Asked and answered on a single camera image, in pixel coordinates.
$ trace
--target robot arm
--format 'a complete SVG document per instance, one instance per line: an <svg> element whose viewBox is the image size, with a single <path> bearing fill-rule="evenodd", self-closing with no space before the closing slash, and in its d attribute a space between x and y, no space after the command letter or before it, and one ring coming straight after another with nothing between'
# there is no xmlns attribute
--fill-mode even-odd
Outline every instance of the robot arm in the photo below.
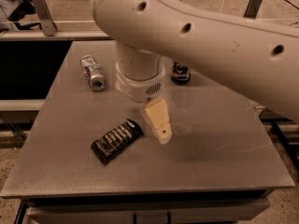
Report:
<svg viewBox="0 0 299 224"><path fill-rule="evenodd" d="M207 12L179 0L91 4L98 26L119 43L184 63L299 123L299 30Z"/></svg>

